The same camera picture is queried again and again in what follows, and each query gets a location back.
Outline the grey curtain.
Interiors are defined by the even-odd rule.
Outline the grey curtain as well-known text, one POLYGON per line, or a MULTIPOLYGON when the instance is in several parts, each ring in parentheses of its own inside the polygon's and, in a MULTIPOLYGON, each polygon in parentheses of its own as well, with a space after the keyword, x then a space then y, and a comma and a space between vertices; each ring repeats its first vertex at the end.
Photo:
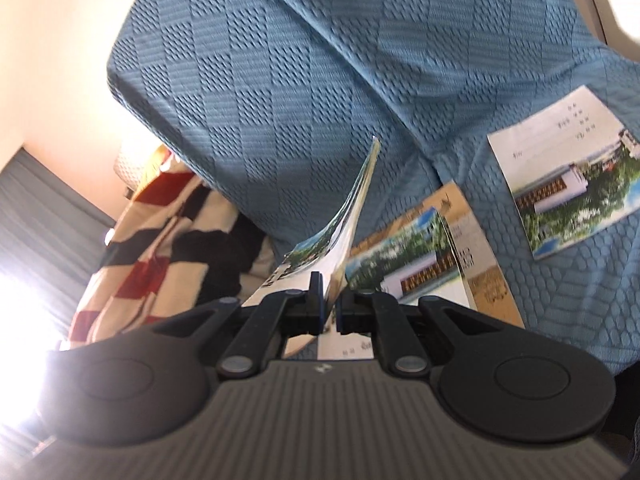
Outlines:
POLYGON ((1 289, 70 325, 114 224, 21 148, 1 170, 1 289))

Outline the yellow pillow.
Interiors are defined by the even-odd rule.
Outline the yellow pillow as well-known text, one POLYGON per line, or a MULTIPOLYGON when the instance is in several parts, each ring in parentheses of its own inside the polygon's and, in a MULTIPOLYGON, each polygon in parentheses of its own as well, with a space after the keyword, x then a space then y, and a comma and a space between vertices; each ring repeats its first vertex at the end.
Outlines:
POLYGON ((154 150, 148 163, 146 164, 146 170, 151 171, 152 174, 163 172, 163 166, 165 166, 168 160, 171 160, 171 157, 172 151, 164 144, 160 144, 154 150))

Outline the brown antique painting book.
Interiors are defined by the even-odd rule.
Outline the brown antique painting book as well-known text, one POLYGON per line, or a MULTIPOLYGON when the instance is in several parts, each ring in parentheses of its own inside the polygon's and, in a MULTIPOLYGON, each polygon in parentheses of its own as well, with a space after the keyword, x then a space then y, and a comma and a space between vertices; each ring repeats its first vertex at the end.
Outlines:
POLYGON ((466 292, 473 301, 472 309, 522 327, 523 319, 497 258, 472 213, 471 206, 454 182, 446 183, 418 206, 409 209, 389 226, 374 234, 387 231, 396 226, 400 219, 422 212, 428 207, 435 208, 447 223, 466 292))

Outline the scenic photo envelope bottom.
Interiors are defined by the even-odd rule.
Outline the scenic photo envelope bottom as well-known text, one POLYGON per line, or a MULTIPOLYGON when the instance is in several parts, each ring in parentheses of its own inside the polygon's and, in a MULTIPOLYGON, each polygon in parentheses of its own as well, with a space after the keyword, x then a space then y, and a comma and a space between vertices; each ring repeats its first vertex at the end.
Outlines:
POLYGON ((488 143, 536 260, 639 210, 639 137, 586 86, 488 143))

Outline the blue textured sofa cover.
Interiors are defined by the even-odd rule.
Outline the blue textured sofa cover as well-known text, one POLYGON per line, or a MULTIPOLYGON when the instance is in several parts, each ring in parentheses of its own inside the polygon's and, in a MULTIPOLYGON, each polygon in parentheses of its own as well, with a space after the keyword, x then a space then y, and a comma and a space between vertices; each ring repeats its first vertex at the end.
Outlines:
POLYGON ((639 66, 574 0, 136 0, 107 80, 277 255, 329 222, 378 139, 359 237, 457 183, 528 328, 613 373, 638 361, 638 216, 535 261, 488 143, 579 86, 638 128, 639 66))

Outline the scenic photo envelope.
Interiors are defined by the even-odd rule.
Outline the scenic photo envelope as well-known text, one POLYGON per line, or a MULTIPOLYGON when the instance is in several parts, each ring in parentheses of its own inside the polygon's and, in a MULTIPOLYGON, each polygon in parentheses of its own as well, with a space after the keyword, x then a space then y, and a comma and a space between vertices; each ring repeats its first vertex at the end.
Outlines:
POLYGON ((447 223, 433 207, 409 214, 352 252, 340 297, 350 292, 386 292, 413 307, 427 295, 473 307, 447 223))
POLYGON ((488 143, 536 260, 639 210, 639 137, 586 86, 488 143))
POLYGON ((282 262, 247 300, 245 307, 256 307, 273 292, 299 289, 311 292, 318 289, 319 298, 310 304, 311 332, 282 338, 283 355, 288 358, 310 344, 324 332, 329 315, 344 288, 346 261, 369 186, 374 173, 381 143, 373 138, 367 158, 341 208, 317 234, 303 240, 284 256, 282 262))

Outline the white tufted headboard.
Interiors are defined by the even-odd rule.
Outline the white tufted headboard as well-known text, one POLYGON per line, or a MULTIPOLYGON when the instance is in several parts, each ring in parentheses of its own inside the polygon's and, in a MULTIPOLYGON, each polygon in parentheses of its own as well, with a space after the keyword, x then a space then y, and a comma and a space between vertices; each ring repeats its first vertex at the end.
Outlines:
POLYGON ((113 169, 116 176, 126 185, 127 200, 132 200, 159 174, 152 174, 146 170, 146 164, 157 146, 132 144, 125 146, 118 153, 113 169))

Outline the striped red black blanket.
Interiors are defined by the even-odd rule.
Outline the striped red black blanket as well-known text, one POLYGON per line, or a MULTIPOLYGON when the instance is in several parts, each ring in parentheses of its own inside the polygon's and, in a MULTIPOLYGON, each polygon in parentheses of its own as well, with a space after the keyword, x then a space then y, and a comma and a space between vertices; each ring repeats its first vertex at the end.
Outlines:
POLYGON ((266 234, 169 156, 118 219, 62 347, 94 344, 214 299, 247 300, 273 266, 266 234))

